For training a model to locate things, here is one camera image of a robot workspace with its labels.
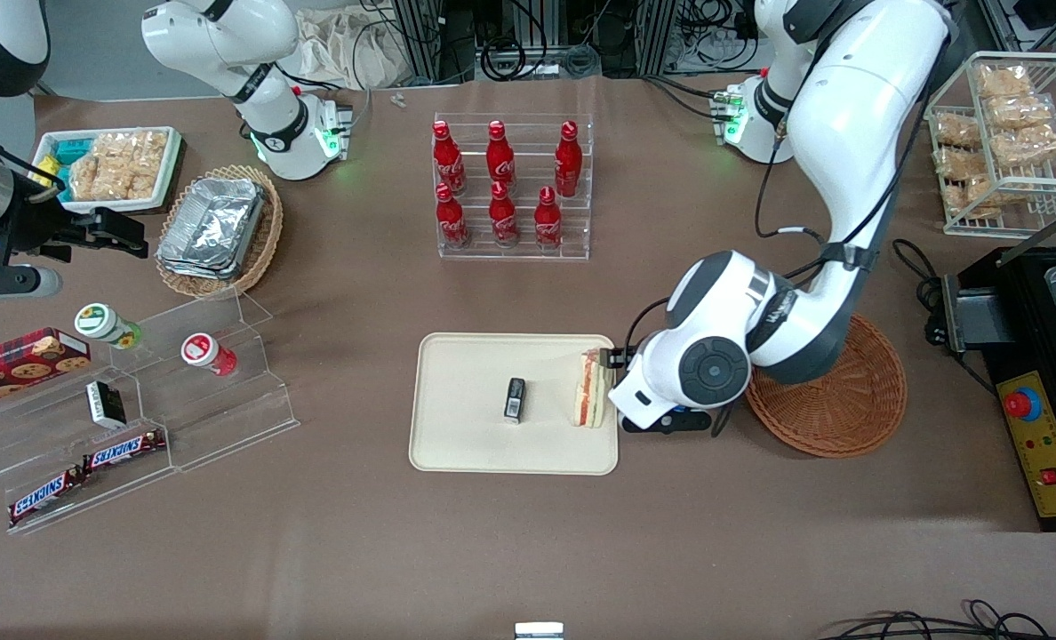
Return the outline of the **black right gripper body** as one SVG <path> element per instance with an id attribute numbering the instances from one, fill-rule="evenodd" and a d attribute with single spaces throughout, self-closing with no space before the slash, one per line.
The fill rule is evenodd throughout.
<path id="1" fill-rule="evenodd" d="M 88 247 L 84 218 L 65 210 L 57 196 L 32 203 L 44 188 L 35 182 L 13 182 L 11 202 L 0 218 L 0 240 L 8 248 L 39 248 L 45 244 Z"/>

